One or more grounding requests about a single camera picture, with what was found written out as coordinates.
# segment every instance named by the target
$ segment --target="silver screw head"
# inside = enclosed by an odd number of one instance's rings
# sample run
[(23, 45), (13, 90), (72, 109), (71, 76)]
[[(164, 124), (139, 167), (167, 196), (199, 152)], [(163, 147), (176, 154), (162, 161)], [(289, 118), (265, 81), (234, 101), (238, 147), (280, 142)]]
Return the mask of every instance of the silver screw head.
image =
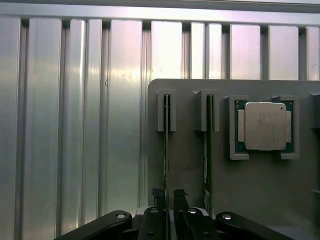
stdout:
[(197, 212), (197, 210), (194, 208), (189, 208), (188, 212), (191, 214), (195, 214)]
[(152, 208), (151, 210), (150, 210), (150, 213), (153, 213), (153, 214), (156, 214), (156, 213), (158, 213), (159, 211), (156, 209), (156, 208)]
[(222, 218), (225, 219), (225, 220), (230, 220), (231, 216), (229, 214), (223, 214)]
[(126, 216), (126, 215), (120, 213), (120, 214), (118, 214), (116, 217), (117, 217), (118, 219), (123, 219), (125, 216)]

